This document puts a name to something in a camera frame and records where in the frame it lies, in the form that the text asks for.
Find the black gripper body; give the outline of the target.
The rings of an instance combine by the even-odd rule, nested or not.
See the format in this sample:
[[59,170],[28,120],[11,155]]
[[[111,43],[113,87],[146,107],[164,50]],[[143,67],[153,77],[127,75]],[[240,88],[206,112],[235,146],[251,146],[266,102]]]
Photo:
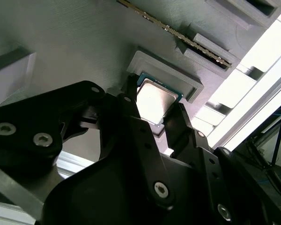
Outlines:
[[57,185],[43,225],[204,225],[190,165],[163,157],[135,106],[122,109],[109,155]]

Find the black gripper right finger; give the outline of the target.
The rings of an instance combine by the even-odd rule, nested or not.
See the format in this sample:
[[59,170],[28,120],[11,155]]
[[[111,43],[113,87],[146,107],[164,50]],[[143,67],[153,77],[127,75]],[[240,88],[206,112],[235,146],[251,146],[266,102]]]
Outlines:
[[278,225],[278,208],[245,167],[224,148],[212,151],[207,138],[194,129],[182,103],[165,116],[171,157],[195,171],[195,196],[209,225]]

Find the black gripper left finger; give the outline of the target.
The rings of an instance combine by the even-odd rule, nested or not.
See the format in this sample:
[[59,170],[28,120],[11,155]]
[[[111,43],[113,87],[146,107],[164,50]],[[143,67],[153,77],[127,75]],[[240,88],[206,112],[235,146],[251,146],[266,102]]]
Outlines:
[[171,210],[174,194],[149,124],[136,99],[112,96],[78,82],[0,107],[0,168],[29,175],[48,172],[67,140],[99,123],[99,162],[61,184],[52,200],[84,207],[124,200]]

